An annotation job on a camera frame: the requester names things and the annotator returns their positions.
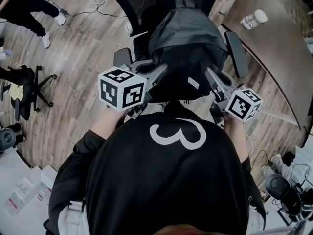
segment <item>backpack strap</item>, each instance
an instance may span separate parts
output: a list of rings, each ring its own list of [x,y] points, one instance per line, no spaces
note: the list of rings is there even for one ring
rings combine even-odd
[[[189,8],[195,9],[195,3],[193,0],[175,0],[176,8]]]

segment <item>wooden table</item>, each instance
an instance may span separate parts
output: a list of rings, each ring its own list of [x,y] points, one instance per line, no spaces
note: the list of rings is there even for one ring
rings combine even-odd
[[[266,13],[268,21],[246,30],[240,21],[257,9]],[[277,84],[298,126],[305,126],[313,96],[313,58],[300,27],[280,2],[235,0],[222,26],[238,34],[244,47]]]

